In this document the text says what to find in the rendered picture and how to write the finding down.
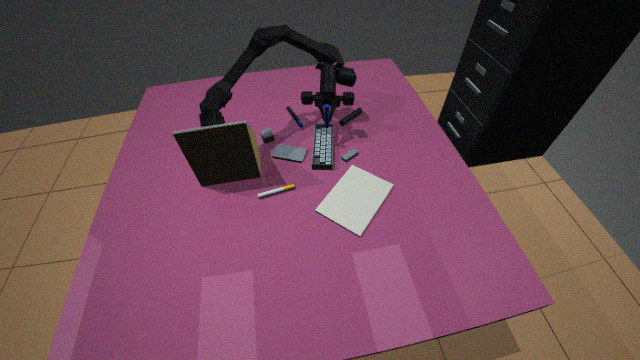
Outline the grey keyboard with white letter keys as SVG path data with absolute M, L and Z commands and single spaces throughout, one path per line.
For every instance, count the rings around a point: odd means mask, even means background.
M 315 123 L 312 169 L 332 170 L 333 166 L 333 124 L 329 123 L 329 128 L 324 127 L 324 123 Z

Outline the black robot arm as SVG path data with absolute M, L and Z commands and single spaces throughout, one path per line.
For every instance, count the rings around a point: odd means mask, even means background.
M 263 54 L 269 47 L 283 41 L 315 57 L 319 62 L 315 68 L 321 70 L 320 80 L 323 77 L 333 77 L 336 79 L 337 84 L 351 87 L 355 84 L 356 73 L 354 68 L 343 66 L 344 62 L 336 46 L 311 40 L 298 31 L 290 29 L 285 24 L 258 28 L 248 48 L 241 54 L 228 73 L 207 90 L 206 98 L 200 104 L 202 113 L 199 114 L 201 127 L 225 124 L 224 116 L 218 110 L 222 107 L 225 108 L 226 103 L 232 98 L 232 92 L 230 92 L 232 86 L 235 85 L 255 58 Z M 338 63 L 334 65 L 336 61 Z

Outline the blue stylus with grey tip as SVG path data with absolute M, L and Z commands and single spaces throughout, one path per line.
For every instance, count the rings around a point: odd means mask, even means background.
M 327 132 L 327 128 L 329 128 L 329 119 L 330 119 L 330 106 L 325 105 L 324 106 L 324 127 L 326 128 L 326 132 Z

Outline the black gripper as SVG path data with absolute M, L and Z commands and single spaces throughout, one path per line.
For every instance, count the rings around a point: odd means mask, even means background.
M 315 102 L 315 107 L 318 107 L 323 121 L 324 121 L 324 108 L 323 101 L 332 101 L 331 111 L 330 111 L 330 121 L 332 119 L 333 113 L 335 112 L 337 107 L 340 107 L 341 101 L 345 106 L 354 105 L 355 93 L 354 92 L 343 92 L 343 95 L 336 95 L 336 79 L 333 77 L 323 77 L 320 80 L 320 94 L 312 94 L 312 91 L 302 91 L 301 92 L 301 102 L 303 105 L 311 105 L 313 101 Z

